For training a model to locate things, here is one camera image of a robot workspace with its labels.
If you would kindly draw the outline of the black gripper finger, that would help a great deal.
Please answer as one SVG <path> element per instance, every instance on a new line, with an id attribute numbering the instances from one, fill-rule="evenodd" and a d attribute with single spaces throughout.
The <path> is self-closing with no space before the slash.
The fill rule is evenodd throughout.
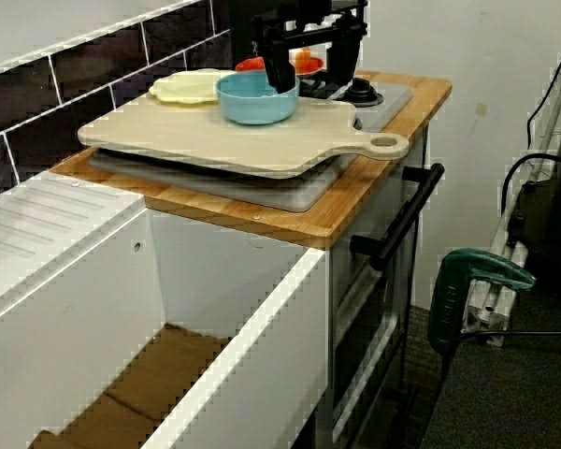
<path id="1" fill-rule="evenodd" d="M 289 62 L 284 25 L 254 18 L 254 50 L 263 59 L 268 83 L 278 92 L 295 87 L 295 69 Z"/>
<path id="2" fill-rule="evenodd" d="M 333 40 L 327 50 L 327 80 L 336 85 L 348 84 L 354 75 L 359 57 L 361 35 L 349 33 Z"/>

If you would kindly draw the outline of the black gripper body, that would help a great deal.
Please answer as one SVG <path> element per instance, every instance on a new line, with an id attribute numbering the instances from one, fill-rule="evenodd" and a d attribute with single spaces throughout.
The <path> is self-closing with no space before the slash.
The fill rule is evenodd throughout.
<path id="1" fill-rule="evenodd" d="M 261 47 L 300 48 L 367 34 L 368 1 L 274 1 L 261 14 Z"/>

